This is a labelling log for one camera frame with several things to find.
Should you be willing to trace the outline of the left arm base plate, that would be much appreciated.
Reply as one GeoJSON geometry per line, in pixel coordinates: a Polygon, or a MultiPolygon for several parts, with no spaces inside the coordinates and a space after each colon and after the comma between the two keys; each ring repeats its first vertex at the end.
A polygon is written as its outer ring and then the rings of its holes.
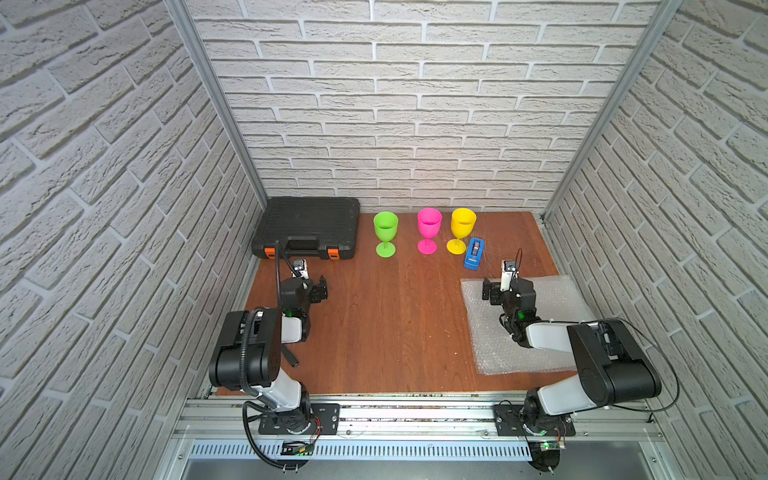
{"type": "Polygon", "coordinates": [[[341,406],[338,403],[311,403],[291,411],[266,414],[259,422],[260,435],[335,435],[341,406]]]}

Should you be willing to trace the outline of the yellow plastic wine glass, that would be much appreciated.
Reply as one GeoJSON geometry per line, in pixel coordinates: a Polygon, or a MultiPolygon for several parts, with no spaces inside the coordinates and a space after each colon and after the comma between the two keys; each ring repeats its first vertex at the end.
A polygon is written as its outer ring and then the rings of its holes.
{"type": "Polygon", "coordinates": [[[464,239],[474,230],[477,215],[468,208],[458,208],[451,215],[451,232],[453,239],[447,242],[446,248],[453,255],[461,255],[466,252],[467,245],[464,239]]]}

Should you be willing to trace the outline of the bubble wrap sheet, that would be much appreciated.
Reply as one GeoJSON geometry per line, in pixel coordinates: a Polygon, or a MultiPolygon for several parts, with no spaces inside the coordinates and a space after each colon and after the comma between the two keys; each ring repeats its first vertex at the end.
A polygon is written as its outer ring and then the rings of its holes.
{"type": "MultiPolygon", "coordinates": [[[[532,282],[537,295],[537,315],[542,319],[579,321],[597,318],[571,277],[538,277],[532,282]]],[[[573,357],[566,353],[523,348],[514,342],[499,323],[502,308],[481,298],[482,283],[481,279],[461,281],[474,360],[480,374],[548,373],[575,368],[573,357]]]]}

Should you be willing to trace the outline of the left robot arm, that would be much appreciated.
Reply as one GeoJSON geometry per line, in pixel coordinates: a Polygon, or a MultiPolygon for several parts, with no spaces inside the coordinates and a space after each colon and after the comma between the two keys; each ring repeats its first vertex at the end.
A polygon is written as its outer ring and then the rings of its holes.
{"type": "Polygon", "coordinates": [[[287,346],[308,340],[310,308],[327,298],[325,278],[293,277],[280,283],[276,308],[227,313],[209,362],[211,384],[253,396],[254,408],[266,414],[308,421],[307,389],[282,369],[281,361],[298,364],[287,346]]]}

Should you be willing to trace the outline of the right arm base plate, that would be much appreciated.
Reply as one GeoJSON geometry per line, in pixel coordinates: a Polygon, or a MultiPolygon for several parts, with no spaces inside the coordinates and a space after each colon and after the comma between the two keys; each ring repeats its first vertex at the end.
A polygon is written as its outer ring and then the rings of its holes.
{"type": "Polygon", "coordinates": [[[530,413],[522,404],[502,401],[492,407],[497,435],[500,437],[572,437],[576,435],[568,415],[550,416],[530,413]]]}

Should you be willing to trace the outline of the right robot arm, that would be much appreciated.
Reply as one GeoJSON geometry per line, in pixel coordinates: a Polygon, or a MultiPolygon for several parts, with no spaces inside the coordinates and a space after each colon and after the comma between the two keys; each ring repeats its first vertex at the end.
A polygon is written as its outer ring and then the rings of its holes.
{"type": "Polygon", "coordinates": [[[519,346],[573,356],[575,375],[527,393],[520,412],[525,422],[563,419],[661,393],[657,370],[623,320],[545,321],[537,315],[533,282],[519,277],[485,279],[482,298],[502,308],[500,324],[519,346]]]}

